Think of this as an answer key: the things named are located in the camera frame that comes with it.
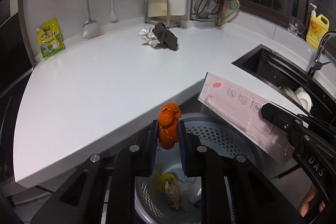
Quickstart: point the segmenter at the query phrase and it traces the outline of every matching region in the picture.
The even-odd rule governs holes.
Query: faucet
[[[308,77],[309,78],[313,78],[315,72],[317,70],[320,70],[324,65],[327,65],[329,63],[331,63],[332,61],[326,62],[326,63],[321,63],[320,62],[320,57],[321,54],[324,52],[324,47],[327,43],[327,41],[329,40],[329,38],[331,37],[336,37],[336,30],[334,31],[328,31],[325,33],[325,35],[322,37],[321,42],[319,44],[319,48],[316,52],[315,58],[314,58],[314,65],[312,67],[310,67],[310,69],[308,70]]]

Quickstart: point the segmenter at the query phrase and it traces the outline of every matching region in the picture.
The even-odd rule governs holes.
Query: label icon
[[[230,90],[229,96],[230,98],[233,98],[234,96],[236,96],[236,92],[234,90]]]
[[[258,103],[254,104],[253,111],[258,113],[260,110],[261,110],[261,105]]]
[[[240,99],[240,102],[242,105],[246,105],[247,104],[247,97],[246,96],[243,96],[241,99]]]

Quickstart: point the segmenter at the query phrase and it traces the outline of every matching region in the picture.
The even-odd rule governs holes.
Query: plastic bag
[[[176,185],[181,195],[180,207],[182,209],[188,212],[200,207],[199,201],[202,197],[201,178],[197,178],[194,183],[177,181]]]

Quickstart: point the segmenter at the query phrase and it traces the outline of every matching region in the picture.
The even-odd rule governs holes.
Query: kitchen sink
[[[313,103],[310,114],[336,126],[334,98],[315,79],[310,79],[304,70],[270,48],[259,45],[232,64],[268,84],[306,114],[309,114],[301,105],[279,89],[282,85],[288,86],[293,91],[300,86],[303,87]]]

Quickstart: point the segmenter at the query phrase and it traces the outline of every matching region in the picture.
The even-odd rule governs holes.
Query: orange peel
[[[181,111],[177,104],[167,103],[159,111],[157,122],[159,124],[159,143],[162,148],[170,150],[179,142],[177,128]]]
[[[159,144],[162,146],[163,149],[170,150],[175,145],[175,140],[164,134],[161,127],[159,127]]]

